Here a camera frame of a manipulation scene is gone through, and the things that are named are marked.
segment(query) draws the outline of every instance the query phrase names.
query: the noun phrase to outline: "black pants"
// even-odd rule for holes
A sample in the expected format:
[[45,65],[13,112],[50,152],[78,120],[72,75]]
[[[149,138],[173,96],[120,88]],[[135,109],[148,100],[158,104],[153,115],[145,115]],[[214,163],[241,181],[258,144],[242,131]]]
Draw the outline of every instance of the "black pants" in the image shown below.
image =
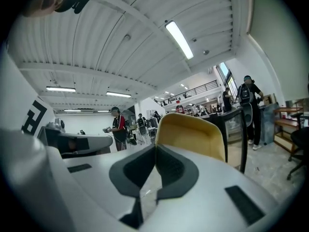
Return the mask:
[[232,111],[232,106],[225,106],[225,112],[230,112]]
[[247,127],[249,140],[254,139],[254,144],[258,145],[261,138],[261,113],[257,105],[252,105],[252,122]]
[[117,141],[117,139],[115,139],[115,143],[116,143],[117,151],[121,151],[121,150],[126,149],[126,141],[125,140],[123,142],[120,142],[120,141]]

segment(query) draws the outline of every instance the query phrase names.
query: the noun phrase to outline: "wooden table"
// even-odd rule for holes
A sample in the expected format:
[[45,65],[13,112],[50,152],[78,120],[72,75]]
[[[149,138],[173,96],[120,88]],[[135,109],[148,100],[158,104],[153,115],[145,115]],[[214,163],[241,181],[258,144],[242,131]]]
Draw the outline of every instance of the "wooden table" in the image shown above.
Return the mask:
[[280,126],[281,131],[274,134],[274,142],[289,152],[295,150],[295,145],[291,140],[290,132],[284,130],[284,127],[294,128],[295,130],[299,129],[299,123],[297,120],[290,118],[282,118],[281,113],[298,113],[302,111],[303,107],[281,107],[274,110],[274,113],[279,113],[280,118],[275,120],[275,126]]

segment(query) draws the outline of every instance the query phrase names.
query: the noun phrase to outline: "wooden shelf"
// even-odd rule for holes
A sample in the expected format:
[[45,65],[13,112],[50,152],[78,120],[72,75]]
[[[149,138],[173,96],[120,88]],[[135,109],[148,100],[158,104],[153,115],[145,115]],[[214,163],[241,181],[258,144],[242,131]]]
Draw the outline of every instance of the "wooden shelf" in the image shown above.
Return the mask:
[[298,127],[297,121],[292,119],[280,118],[275,120],[275,124],[279,126]]
[[302,107],[281,107],[281,108],[274,110],[274,112],[275,113],[283,113],[283,112],[296,113],[300,110],[303,110],[303,108]]

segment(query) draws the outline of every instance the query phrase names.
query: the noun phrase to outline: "black backpack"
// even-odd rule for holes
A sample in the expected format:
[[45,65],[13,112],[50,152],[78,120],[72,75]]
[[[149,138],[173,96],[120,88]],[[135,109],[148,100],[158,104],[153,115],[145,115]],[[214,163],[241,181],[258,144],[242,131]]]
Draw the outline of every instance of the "black backpack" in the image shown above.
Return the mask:
[[239,92],[239,103],[240,105],[251,103],[254,99],[254,95],[252,92],[250,92],[250,89],[248,86],[244,83],[240,87]]
[[137,124],[139,125],[139,127],[145,126],[144,120],[143,120],[142,118],[139,118],[139,119],[137,120]]

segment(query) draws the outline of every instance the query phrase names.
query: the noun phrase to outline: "window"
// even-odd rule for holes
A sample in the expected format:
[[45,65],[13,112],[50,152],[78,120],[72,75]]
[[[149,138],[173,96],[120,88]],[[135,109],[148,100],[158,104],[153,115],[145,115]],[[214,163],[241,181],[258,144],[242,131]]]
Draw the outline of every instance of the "window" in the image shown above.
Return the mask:
[[231,95],[236,99],[237,96],[237,86],[232,76],[227,81],[227,85],[230,88]]
[[221,70],[222,74],[224,75],[224,77],[226,78],[226,76],[229,72],[229,69],[227,68],[227,66],[224,63],[220,64],[220,70]]
[[224,63],[221,63],[219,66],[217,66],[217,70],[223,80],[223,83],[225,84],[225,86],[228,86],[230,88],[231,95],[234,97],[234,99],[236,99],[237,85],[234,81],[232,72]]

